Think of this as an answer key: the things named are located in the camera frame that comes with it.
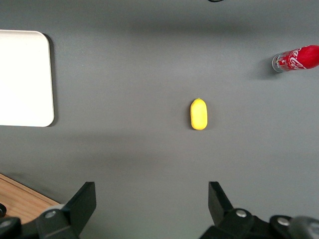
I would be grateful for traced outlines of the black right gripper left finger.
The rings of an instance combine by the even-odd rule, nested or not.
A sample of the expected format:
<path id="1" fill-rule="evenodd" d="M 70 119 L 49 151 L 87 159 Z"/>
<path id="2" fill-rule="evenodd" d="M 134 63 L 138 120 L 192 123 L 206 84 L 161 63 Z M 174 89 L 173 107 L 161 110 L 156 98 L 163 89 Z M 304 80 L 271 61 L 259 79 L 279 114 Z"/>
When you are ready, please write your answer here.
<path id="1" fill-rule="evenodd" d="M 96 209 L 94 182 L 86 182 L 62 208 L 52 208 L 36 219 L 40 239 L 78 239 Z"/>

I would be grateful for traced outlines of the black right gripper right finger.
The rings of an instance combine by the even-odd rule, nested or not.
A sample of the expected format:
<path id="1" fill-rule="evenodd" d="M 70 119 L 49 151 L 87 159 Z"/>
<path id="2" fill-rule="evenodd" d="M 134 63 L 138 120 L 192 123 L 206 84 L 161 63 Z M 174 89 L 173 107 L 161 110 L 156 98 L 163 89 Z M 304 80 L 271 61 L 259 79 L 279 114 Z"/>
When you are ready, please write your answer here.
<path id="1" fill-rule="evenodd" d="M 254 217 L 242 208 L 234 208 L 218 182 L 209 182 L 208 208 L 214 225 L 202 239 L 256 239 L 252 232 Z"/>

